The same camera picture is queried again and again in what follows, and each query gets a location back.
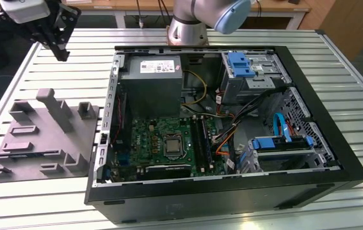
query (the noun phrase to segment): aluminum slotted table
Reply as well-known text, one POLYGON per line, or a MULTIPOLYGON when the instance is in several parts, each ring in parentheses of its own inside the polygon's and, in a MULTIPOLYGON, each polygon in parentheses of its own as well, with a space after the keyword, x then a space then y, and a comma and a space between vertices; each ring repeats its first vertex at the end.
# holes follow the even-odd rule
MULTIPOLYGON (((285 30, 240 30, 221 35, 209 30, 208 40, 210 45, 288 47, 363 164, 363 77, 325 35, 285 30)), ((14 100, 42 107, 34 101, 36 90, 53 88, 54 97, 65 99, 70 106, 80 101, 104 106, 113 47, 165 43, 164 29, 77 29, 66 46, 70 56, 65 63, 34 44, 0 101, 0 144, 14 100)), ((0 184, 0 229, 114 228, 93 207, 82 204, 85 185, 85 177, 0 184)), ((146 225, 153 229, 212 230, 363 227, 363 184, 300 209, 148 222, 133 227, 145 229, 146 225)))

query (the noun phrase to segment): blue drive bracket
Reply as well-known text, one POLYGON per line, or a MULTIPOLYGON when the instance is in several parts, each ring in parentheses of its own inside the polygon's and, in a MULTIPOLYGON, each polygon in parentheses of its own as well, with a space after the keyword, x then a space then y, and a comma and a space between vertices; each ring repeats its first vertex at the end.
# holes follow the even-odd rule
POLYGON ((233 77, 253 78, 256 76, 244 53, 228 53, 228 63, 233 77))

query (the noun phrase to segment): blue plastic latch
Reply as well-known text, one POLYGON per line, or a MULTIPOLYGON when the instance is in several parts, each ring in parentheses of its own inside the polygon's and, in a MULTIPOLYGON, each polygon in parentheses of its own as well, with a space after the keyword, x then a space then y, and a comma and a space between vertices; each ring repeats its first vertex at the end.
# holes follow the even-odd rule
POLYGON ((313 146, 313 138, 311 136, 307 136, 304 139, 307 140, 308 145, 312 147, 313 146))
POLYGON ((228 63, 236 78, 252 78, 256 76, 244 53, 228 53, 228 63))
POLYGON ((253 149, 254 149, 254 150, 258 149, 258 142, 257 142, 256 139, 252 140, 252 146, 253 146, 253 149))
POLYGON ((256 139, 261 149, 275 148, 272 138, 257 138, 256 139))

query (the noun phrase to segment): white cable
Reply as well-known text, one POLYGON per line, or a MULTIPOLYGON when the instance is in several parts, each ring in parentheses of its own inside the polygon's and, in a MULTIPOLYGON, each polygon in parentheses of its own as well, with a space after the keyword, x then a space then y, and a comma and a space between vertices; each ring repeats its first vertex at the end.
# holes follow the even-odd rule
POLYGON ((217 116, 214 114, 206 114, 206 113, 196 113, 193 112, 186 106, 182 106, 182 108, 185 108, 189 112, 192 112, 193 114, 198 114, 198 115, 206 115, 206 116, 212 116, 212 117, 220 117, 224 118, 225 116, 217 116))

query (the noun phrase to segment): white label sticker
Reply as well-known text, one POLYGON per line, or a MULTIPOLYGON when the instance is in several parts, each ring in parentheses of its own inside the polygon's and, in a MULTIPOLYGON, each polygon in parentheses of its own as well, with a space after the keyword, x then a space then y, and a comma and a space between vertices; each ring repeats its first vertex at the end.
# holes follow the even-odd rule
POLYGON ((221 96, 216 95, 214 102, 216 104, 221 104, 221 96))
POLYGON ((140 73, 173 73, 173 61, 141 61, 140 73))
POLYGON ((262 68, 260 66, 252 66, 253 70, 262 70, 262 68))
POLYGON ((232 160, 229 160, 229 159, 226 160, 226 165, 230 169, 233 169, 234 164, 233 164, 232 160))
POLYGON ((297 9, 293 9, 293 11, 308 11, 307 8, 297 8, 297 9))
POLYGON ((94 9, 112 9, 110 6, 93 6, 94 9))

